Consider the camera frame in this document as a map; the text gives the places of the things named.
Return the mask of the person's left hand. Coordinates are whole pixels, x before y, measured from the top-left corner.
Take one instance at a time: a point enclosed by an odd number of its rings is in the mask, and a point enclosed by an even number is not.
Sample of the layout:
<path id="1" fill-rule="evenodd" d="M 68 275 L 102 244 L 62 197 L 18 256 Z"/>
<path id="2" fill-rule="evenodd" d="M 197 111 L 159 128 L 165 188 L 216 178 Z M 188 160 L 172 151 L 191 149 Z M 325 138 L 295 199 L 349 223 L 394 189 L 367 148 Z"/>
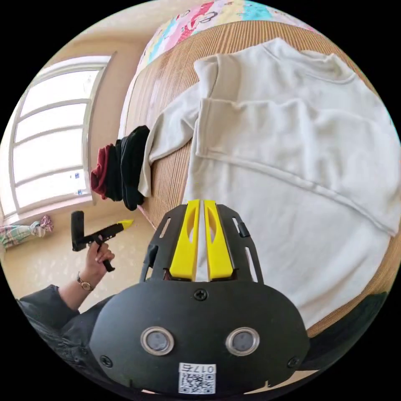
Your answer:
<path id="1" fill-rule="evenodd" d="M 93 242 L 87 252 L 85 267 L 79 273 L 81 280 L 89 283 L 92 287 L 96 287 L 107 273 L 104 262 L 112 261 L 114 257 L 115 255 L 109 249 L 108 244 L 99 245 Z"/>

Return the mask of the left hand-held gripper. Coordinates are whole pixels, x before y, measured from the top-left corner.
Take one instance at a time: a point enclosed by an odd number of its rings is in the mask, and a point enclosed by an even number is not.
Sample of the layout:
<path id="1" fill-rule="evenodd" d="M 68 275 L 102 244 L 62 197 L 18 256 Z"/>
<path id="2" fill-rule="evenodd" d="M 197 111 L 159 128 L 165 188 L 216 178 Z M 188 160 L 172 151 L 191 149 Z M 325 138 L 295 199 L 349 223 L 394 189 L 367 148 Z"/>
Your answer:
<path id="1" fill-rule="evenodd" d="M 98 250 L 102 244 L 111 238 L 114 238 L 118 233 L 127 230 L 134 223 L 134 220 L 127 219 L 118 221 L 116 224 L 110 225 L 102 230 L 95 233 L 85 235 L 84 223 L 81 223 L 81 250 L 85 249 L 87 245 L 95 242 L 98 245 Z"/>

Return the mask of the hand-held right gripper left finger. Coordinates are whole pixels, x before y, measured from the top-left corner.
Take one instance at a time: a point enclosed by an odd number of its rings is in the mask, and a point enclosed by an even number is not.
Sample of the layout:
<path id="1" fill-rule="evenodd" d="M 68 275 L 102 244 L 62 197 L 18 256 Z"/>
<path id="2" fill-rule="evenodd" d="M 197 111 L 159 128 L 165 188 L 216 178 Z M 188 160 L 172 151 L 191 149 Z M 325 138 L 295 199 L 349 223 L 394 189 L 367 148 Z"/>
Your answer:
<path id="1" fill-rule="evenodd" d="M 196 276 L 200 200 L 191 200 L 185 206 L 183 223 L 169 269 L 174 280 L 194 280 Z"/>

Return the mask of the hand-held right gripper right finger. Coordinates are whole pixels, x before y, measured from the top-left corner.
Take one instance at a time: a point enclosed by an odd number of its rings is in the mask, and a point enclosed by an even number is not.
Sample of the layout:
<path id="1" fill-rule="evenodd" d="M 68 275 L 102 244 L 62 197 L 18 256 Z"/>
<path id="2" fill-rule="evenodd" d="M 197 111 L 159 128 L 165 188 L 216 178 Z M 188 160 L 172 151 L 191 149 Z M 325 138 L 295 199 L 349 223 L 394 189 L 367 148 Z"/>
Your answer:
<path id="1" fill-rule="evenodd" d="M 229 255 L 217 204 L 204 200 L 206 258 L 210 281 L 230 279 L 233 267 Z"/>

